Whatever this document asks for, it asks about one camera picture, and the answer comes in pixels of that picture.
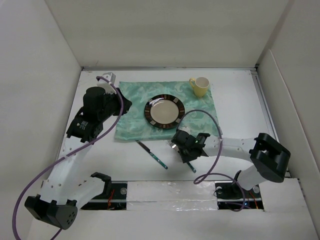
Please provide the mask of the fork with green handle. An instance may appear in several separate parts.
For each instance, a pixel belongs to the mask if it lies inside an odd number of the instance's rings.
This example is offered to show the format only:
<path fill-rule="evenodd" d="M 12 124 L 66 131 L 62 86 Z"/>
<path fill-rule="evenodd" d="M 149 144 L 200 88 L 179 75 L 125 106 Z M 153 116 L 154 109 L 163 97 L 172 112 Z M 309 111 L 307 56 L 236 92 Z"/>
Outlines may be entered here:
<path fill-rule="evenodd" d="M 175 150 L 178 154 L 180 154 L 178 146 L 177 146 L 175 143 L 173 143 L 170 139 L 167 140 L 167 144 L 168 144 L 173 150 Z M 188 167 L 192 170 L 192 172 L 193 172 L 194 174 L 197 172 L 197 170 L 192 166 L 191 163 L 187 162 L 186 164 L 188 165 Z"/>

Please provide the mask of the green patterned cloth placemat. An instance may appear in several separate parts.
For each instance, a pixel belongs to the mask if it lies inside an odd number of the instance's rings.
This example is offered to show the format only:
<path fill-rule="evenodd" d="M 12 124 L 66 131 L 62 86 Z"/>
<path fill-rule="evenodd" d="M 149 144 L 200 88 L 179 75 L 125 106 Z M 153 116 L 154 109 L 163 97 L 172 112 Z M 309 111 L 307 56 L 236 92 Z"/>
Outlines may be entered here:
<path fill-rule="evenodd" d="M 211 90 L 204 97 L 196 97 L 188 81 L 156 81 L 119 83 L 125 98 L 132 102 L 129 111 L 121 116 L 115 129 L 117 141 L 168 140 L 173 137 L 176 127 L 160 129 L 152 126 L 145 118 L 144 108 L 148 100 L 160 94 L 169 94 L 182 101 L 185 111 L 204 110 L 218 122 L 218 115 Z"/>

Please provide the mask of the dark rimmed dinner plate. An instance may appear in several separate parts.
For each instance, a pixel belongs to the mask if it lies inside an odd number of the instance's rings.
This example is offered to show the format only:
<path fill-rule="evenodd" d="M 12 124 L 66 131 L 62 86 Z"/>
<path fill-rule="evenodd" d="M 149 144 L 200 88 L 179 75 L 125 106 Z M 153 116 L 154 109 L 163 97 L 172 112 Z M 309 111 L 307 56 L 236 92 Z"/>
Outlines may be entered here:
<path fill-rule="evenodd" d="M 185 115 L 182 101 L 170 94 L 159 94 L 150 98 L 144 107 L 146 121 L 155 128 L 175 128 Z"/>

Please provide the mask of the knife with green handle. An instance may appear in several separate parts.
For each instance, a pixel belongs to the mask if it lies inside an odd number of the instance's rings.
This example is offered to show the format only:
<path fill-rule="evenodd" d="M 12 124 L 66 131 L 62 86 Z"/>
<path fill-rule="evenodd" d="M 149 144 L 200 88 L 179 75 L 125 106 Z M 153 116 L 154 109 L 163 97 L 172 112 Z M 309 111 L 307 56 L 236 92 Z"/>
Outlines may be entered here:
<path fill-rule="evenodd" d="M 141 141 L 136 140 L 135 141 L 138 145 L 140 145 L 153 159 L 155 159 L 164 169 L 168 169 L 168 166 L 163 163 L 151 150 Z"/>

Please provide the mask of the yellow mug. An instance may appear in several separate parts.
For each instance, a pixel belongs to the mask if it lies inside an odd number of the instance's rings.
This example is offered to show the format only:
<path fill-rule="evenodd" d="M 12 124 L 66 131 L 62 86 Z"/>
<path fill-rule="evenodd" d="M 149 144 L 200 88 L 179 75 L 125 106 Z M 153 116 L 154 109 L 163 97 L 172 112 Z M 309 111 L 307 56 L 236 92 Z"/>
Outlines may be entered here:
<path fill-rule="evenodd" d="M 210 82 L 206 77 L 190 78 L 189 84 L 198 98 L 204 97 L 210 87 Z"/>

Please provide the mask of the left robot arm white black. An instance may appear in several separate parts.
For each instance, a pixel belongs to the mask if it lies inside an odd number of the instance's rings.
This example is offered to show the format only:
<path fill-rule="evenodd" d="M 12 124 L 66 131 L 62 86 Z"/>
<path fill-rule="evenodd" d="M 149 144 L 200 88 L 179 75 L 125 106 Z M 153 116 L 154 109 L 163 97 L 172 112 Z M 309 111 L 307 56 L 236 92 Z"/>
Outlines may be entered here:
<path fill-rule="evenodd" d="M 90 87 L 83 96 L 83 106 L 71 121 L 62 153 L 49 167 L 51 171 L 36 196 L 28 196 L 25 208 L 39 221 L 67 230 L 78 211 L 95 197 L 107 198 L 112 191 L 110 176 L 94 172 L 72 190 L 80 164 L 94 143 L 107 135 L 103 123 L 111 116 L 126 114 L 132 102 L 118 87 L 107 93 L 100 86 Z"/>

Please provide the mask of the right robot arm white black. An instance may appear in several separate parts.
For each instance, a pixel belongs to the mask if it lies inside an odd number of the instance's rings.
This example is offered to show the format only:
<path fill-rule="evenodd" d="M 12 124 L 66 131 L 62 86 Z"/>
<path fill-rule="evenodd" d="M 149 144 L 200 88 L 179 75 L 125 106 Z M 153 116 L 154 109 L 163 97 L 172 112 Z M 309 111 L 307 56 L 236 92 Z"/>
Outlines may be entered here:
<path fill-rule="evenodd" d="M 252 166 L 240 170 L 231 191 L 243 197 L 254 186 L 269 181 L 282 183 L 285 179 L 291 153 L 267 133 L 259 133 L 255 138 L 218 138 L 208 133 L 196 137 L 184 130 L 178 130 L 171 139 L 183 163 L 199 157 L 229 157 L 245 160 Z"/>

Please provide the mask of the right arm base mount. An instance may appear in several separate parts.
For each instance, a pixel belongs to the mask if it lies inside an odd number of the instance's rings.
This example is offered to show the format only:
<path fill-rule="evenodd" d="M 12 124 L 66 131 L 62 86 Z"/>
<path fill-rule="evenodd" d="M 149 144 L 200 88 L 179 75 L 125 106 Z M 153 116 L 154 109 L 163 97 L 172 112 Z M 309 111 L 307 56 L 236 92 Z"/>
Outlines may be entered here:
<path fill-rule="evenodd" d="M 263 210 L 261 191 L 259 185 L 250 190 L 240 188 L 231 181 L 215 181 L 213 195 L 217 198 L 218 210 Z"/>

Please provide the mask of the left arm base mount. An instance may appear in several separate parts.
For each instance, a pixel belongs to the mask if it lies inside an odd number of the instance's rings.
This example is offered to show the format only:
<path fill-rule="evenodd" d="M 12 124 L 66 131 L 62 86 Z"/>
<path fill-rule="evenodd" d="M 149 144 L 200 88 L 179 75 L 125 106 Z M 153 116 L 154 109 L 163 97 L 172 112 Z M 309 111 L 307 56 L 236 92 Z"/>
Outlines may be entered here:
<path fill-rule="evenodd" d="M 108 190 L 92 198 L 81 210 L 87 211 L 121 211 L 127 209 L 128 183 L 112 182 Z"/>

